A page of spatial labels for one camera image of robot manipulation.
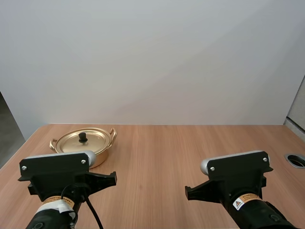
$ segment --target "golden pot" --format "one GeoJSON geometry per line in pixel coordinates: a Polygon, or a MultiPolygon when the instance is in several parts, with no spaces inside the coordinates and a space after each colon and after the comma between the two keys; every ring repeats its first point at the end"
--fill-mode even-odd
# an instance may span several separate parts
{"type": "Polygon", "coordinates": [[[69,132],[58,140],[52,139],[50,149],[56,153],[91,150],[96,155],[96,161],[90,167],[94,168],[107,159],[116,136],[114,128],[110,132],[98,128],[84,128],[69,132]]]}

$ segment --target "warning label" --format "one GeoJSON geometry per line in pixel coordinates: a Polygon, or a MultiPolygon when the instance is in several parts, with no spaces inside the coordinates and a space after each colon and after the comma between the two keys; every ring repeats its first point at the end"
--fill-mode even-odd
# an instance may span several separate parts
{"type": "Polygon", "coordinates": [[[248,194],[244,194],[241,195],[239,198],[237,198],[234,202],[233,202],[233,206],[239,210],[245,203],[251,201],[251,200],[262,200],[260,199],[257,195],[252,194],[252,193],[248,193],[248,194]]]}
{"type": "Polygon", "coordinates": [[[236,202],[236,206],[237,206],[237,207],[238,207],[240,204],[241,204],[241,202],[238,202],[238,201],[236,202]]]}
{"type": "MultiPolygon", "coordinates": [[[[49,197],[49,198],[45,199],[45,201],[44,201],[42,204],[44,205],[44,204],[47,204],[47,203],[50,203],[50,202],[53,202],[53,201],[56,201],[56,200],[60,200],[60,199],[61,199],[60,196],[49,197]]],[[[64,200],[71,208],[73,208],[74,202],[73,202],[72,200],[70,200],[69,198],[66,198],[66,197],[63,197],[63,200],[64,200]]]]}
{"type": "Polygon", "coordinates": [[[262,200],[260,199],[256,194],[244,194],[242,196],[239,197],[244,203],[248,202],[248,201],[251,201],[251,200],[255,200],[255,199],[258,199],[258,200],[262,200]]]}

